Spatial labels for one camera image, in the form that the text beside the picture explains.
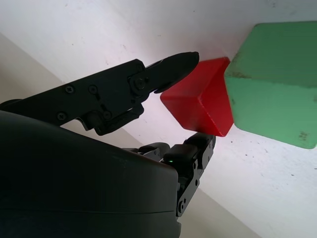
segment black screw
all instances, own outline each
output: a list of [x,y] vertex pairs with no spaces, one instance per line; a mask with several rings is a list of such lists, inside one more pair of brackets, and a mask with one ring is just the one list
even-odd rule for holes
[[142,78],[137,78],[134,80],[134,86],[139,89],[142,90],[145,88],[145,80]]
[[65,112],[59,112],[59,113],[57,113],[56,117],[58,120],[66,120],[67,115]]
[[104,112],[104,119],[106,119],[106,120],[111,119],[111,112],[105,111],[105,112]]
[[142,72],[143,71],[142,65],[140,65],[140,64],[137,65],[137,71],[138,72]]
[[67,86],[65,87],[65,92],[68,93],[68,94],[72,94],[72,93],[75,92],[75,89],[74,89],[73,86],[67,85]]
[[88,87],[88,91],[91,93],[91,94],[97,94],[98,93],[98,88],[95,86],[95,85],[90,85]]

